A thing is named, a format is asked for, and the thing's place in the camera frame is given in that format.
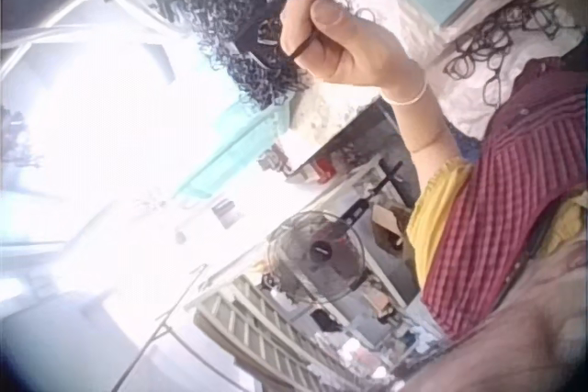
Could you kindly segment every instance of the checkered cloth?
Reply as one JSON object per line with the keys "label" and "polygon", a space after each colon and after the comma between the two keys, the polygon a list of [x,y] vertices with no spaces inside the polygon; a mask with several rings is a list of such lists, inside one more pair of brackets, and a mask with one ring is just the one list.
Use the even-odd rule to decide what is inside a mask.
{"label": "checkered cloth", "polygon": [[424,303],[453,339],[492,312],[543,210],[586,182],[588,76],[543,64],[537,78],[537,64],[527,68],[535,78],[492,119],[424,285]]}

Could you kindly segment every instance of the wrist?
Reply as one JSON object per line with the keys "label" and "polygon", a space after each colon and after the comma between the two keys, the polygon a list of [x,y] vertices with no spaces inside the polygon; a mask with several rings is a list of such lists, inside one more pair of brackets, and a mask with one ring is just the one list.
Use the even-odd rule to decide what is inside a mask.
{"label": "wrist", "polygon": [[411,101],[423,89],[425,81],[424,70],[410,60],[405,68],[394,73],[393,82],[381,86],[382,94],[400,103]]}

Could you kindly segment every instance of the skin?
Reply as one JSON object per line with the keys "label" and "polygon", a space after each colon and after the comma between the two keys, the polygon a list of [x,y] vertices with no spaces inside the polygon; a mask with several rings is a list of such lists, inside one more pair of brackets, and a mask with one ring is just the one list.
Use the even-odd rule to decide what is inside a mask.
{"label": "skin", "polygon": [[[585,19],[586,0],[559,0]],[[318,81],[377,86],[382,96],[408,102],[423,88],[422,69],[386,29],[353,17],[332,0],[288,0],[281,45],[291,54],[321,31],[297,59]],[[419,183],[459,155],[435,96],[427,90],[394,107]],[[464,342],[411,379],[406,392],[555,390],[585,353],[586,242],[563,244],[529,264],[501,307]]]}
{"label": "skin", "polygon": [[[281,19],[281,45],[287,54],[313,28],[321,31],[296,59],[319,81],[377,86],[385,99],[400,103],[414,99],[423,89],[423,70],[408,58],[392,33],[351,15],[333,0],[288,0]],[[458,146],[428,88],[415,104],[393,107],[424,188],[447,160],[459,156]]]}

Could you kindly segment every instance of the electric fan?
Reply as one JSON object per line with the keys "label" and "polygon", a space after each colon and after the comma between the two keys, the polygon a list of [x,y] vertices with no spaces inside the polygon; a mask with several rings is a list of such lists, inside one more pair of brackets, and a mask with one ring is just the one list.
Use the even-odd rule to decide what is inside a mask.
{"label": "electric fan", "polygon": [[393,183],[401,162],[391,171],[384,162],[379,165],[387,177],[340,218],[321,211],[302,212],[272,232],[265,274],[270,287],[295,302],[321,304],[346,296],[368,278],[364,247],[353,225],[368,211],[369,199]]}

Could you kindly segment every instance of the bracelet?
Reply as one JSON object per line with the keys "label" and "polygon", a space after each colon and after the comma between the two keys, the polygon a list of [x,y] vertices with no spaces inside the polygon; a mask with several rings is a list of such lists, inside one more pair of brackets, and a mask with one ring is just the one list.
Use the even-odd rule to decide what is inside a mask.
{"label": "bracelet", "polygon": [[423,95],[426,92],[426,88],[428,86],[429,86],[429,83],[426,81],[426,78],[425,78],[424,79],[424,83],[423,83],[423,88],[421,88],[421,90],[416,95],[416,97],[413,98],[411,101],[400,102],[400,101],[390,100],[389,98],[384,98],[384,101],[388,102],[389,104],[391,104],[393,106],[410,106],[410,105],[413,105],[414,103],[416,103],[417,101],[419,101],[421,98],[423,98]]}

